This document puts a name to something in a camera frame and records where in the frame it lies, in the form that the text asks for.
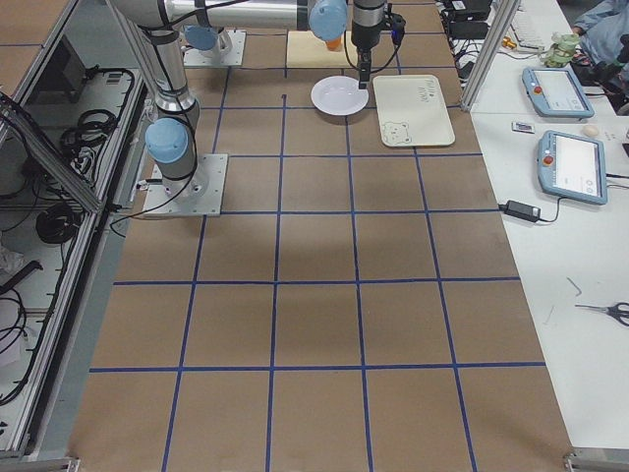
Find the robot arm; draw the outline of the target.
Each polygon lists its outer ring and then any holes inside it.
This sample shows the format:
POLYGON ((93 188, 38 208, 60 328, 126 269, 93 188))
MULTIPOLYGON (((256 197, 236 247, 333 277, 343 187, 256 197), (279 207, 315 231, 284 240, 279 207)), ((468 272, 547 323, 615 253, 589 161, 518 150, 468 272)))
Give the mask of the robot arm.
POLYGON ((348 64, 358 72, 365 89, 372 74, 372 50, 388 31, 398 50, 405 35, 404 18, 385 1, 161 1, 158 24, 174 27, 187 21, 200 26, 309 30, 328 41, 346 32, 357 52, 348 64))
POLYGON ((145 131, 146 150, 168 198, 187 200, 203 187, 195 142, 200 106, 188 87, 180 34, 163 1, 113 1, 111 6, 133 31, 143 73, 154 86, 157 119, 145 131))

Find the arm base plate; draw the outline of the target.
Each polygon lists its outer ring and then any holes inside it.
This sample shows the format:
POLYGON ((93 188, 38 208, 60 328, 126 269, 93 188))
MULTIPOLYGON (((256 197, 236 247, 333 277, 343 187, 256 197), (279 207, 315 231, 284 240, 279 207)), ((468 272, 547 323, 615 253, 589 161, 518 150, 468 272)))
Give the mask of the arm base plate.
POLYGON ((219 216, 224 194, 228 166, 226 153, 206 153, 199 157, 191 182, 162 181, 157 165, 153 166, 153 179, 143 204, 143 216, 151 219, 167 217, 219 216))
POLYGON ((242 29, 224 29, 216 36, 211 49, 199 50, 191 45, 184 48, 184 65, 187 69, 215 69, 240 67, 243 64, 246 32, 242 29))

